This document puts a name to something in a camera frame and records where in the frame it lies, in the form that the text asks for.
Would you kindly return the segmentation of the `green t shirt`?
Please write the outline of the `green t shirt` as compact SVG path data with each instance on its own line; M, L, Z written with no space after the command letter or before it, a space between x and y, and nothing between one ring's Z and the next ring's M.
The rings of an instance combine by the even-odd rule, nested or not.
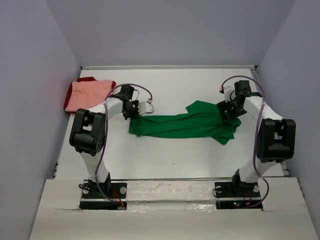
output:
M233 119L234 129L222 121L216 104L195 101L186 107L187 112L177 115L148 115L132 118L128 132L137 137L164 139L213 138L226 145L234 139L236 129L242 124Z

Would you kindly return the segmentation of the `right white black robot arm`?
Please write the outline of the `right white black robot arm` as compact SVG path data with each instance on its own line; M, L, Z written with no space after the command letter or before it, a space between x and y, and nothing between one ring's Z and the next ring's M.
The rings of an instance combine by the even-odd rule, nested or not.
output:
M225 125L250 114L256 122L252 159L238 169L231 181L215 184L217 198L258 197L258 181L276 164L291 159L295 151L296 122L277 114L265 103L261 91L254 92L250 78L242 76L233 86L221 85L224 100L217 108Z

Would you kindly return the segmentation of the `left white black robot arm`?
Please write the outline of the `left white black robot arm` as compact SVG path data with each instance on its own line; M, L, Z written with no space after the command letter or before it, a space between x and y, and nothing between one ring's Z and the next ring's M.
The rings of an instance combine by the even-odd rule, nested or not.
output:
M79 187L108 200L112 182L110 172L103 163L108 121L118 114L122 114L125 120L139 115L139 101L132 100L135 88L122 84L118 93L114 94L114 90L92 110L80 108L75 112L69 136L69 144L80 154L89 174L88 184L80 184Z

